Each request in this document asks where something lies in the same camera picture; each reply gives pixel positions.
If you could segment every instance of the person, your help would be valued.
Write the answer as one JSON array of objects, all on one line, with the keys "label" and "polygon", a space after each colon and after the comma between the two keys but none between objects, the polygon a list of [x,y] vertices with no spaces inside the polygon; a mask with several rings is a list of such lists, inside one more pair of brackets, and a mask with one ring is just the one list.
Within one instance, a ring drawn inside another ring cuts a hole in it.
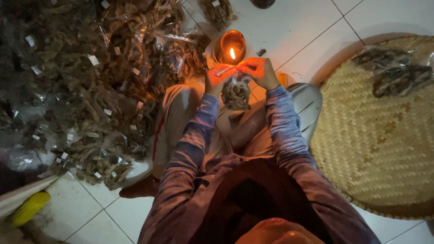
[{"label": "person", "polygon": [[[152,181],[120,193],[149,196],[144,186],[159,184],[138,244],[380,243],[309,153],[320,91],[298,83],[286,90],[269,59],[249,58],[218,76],[227,68],[207,71],[202,98],[185,85],[166,91]],[[215,126],[219,95],[239,74],[267,90],[266,99],[231,117],[225,137]]]}]

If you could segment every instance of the sleeve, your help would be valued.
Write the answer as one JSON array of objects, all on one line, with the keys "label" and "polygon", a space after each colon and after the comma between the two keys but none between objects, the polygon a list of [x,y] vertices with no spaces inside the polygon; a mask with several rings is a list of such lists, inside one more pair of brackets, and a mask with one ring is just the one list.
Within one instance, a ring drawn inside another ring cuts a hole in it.
[{"label": "sleeve", "polygon": [[218,98],[205,93],[196,115],[185,127],[184,136],[176,144],[171,160],[161,176],[160,189],[143,225],[139,240],[150,240],[164,223],[173,222],[177,212],[193,196],[193,179],[201,165],[205,148],[217,120]]},{"label": "sleeve", "polygon": [[292,96],[282,85],[266,93],[266,110],[277,164],[301,186],[332,238],[337,243],[380,243],[360,214],[316,169]]}]

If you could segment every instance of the candle flame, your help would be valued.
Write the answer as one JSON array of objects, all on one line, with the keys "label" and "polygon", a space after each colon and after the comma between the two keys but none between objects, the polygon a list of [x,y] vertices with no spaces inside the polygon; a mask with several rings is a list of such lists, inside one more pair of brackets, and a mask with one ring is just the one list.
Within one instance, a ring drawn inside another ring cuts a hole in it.
[{"label": "candle flame", "polygon": [[233,48],[230,49],[230,56],[232,59],[235,59],[235,52],[233,51]]}]

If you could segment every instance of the candle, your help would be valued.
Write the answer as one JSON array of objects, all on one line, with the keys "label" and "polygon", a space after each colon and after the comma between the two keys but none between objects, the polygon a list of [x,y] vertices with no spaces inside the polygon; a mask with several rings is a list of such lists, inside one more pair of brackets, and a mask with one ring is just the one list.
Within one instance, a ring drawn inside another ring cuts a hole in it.
[{"label": "candle", "polygon": [[230,65],[239,64],[246,56],[246,42],[241,32],[229,30],[220,40],[223,63]]}]

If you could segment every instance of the pants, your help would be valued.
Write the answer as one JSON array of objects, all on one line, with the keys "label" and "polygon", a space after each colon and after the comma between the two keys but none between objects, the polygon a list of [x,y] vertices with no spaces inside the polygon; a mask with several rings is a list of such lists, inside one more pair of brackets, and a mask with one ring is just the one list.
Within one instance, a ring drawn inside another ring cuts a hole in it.
[{"label": "pants", "polygon": [[[301,133],[310,143],[322,107],[318,88],[306,83],[296,83],[287,88],[293,96],[294,108],[301,119]],[[182,138],[184,128],[196,113],[202,94],[188,85],[175,85],[166,90],[157,115],[152,174],[160,178],[171,154]],[[216,126],[211,145],[206,150],[204,163],[236,152],[245,157],[273,157],[273,142],[266,124],[265,100],[229,117],[232,132],[225,137]]]}]

